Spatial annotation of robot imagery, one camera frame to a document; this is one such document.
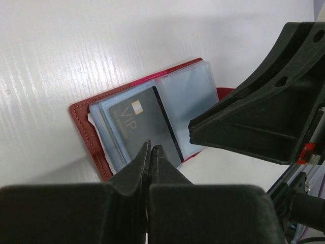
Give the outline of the black VIP card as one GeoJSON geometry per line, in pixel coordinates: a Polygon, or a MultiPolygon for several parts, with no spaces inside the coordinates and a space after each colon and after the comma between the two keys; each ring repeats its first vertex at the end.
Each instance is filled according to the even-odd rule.
{"type": "Polygon", "coordinates": [[[157,88],[137,87],[125,95],[103,107],[126,162],[134,159],[142,144],[150,140],[152,146],[161,145],[173,166],[179,167],[183,157],[157,88]]]}

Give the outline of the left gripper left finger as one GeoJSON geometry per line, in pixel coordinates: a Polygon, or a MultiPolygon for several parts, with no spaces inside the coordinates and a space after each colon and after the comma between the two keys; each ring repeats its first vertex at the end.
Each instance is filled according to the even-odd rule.
{"type": "Polygon", "coordinates": [[[144,243],[150,156],[107,182],[1,188],[1,243],[144,243]]]}

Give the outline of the red leather card holder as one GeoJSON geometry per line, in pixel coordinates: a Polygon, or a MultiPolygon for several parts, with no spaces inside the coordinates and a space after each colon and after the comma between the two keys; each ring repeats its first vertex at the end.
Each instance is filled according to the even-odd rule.
{"type": "Polygon", "coordinates": [[[129,163],[116,142],[115,129],[109,124],[103,106],[113,104],[116,98],[125,98],[129,90],[151,86],[158,90],[183,157],[177,168],[204,149],[203,146],[190,143],[190,120],[231,92],[230,88],[217,87],[210,64],[196,58],[72,104],[70,114],[102,180],[108,180],[129,163]]]}

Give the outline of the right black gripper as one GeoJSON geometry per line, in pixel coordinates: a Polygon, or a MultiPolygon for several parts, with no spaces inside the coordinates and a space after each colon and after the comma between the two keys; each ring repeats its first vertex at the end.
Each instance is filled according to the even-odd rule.
{"type": "Polygon", "coordinates": [[[188,128],[192,144],[322,165],[324,23],[287,23],[258,68],[188,128]]]}

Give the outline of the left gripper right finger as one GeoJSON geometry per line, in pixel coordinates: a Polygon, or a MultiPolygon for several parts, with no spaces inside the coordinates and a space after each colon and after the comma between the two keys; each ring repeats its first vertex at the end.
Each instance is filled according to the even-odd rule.
{"type": "Polygon", "coordinates": [[[149,243],[284,243],[270,197],[253,185],[194,185],[152,150],[149,243]]]}

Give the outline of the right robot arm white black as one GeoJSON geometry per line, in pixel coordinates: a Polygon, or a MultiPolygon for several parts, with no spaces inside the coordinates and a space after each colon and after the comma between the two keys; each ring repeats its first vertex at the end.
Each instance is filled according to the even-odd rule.
{"type": "Polygon", "coordinates": [[[324,231],[324,200],[306,186],[324,163],[324,23],[289,22],[259,67],[189,123],[190,142],[287,170],[268,190],[283,230],[324,231]]]}

